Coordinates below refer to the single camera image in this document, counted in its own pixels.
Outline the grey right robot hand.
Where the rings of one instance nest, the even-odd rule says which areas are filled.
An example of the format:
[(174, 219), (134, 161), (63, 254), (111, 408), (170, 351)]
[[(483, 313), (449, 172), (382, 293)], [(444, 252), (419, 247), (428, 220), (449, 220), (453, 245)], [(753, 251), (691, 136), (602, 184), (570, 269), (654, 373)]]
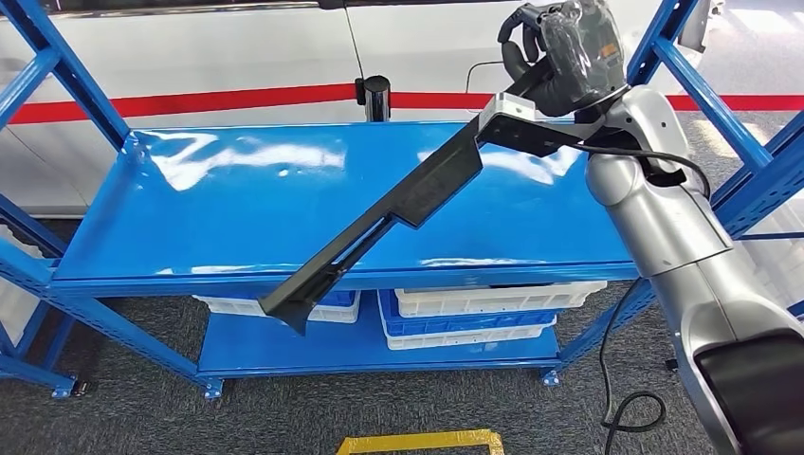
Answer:
[(605, 1), (526, 3), (498, 33), (505, 71), (515, 81), (535, 69), (523, 96), (548, 117), (601, 102), (627, 85), (620, 35)]

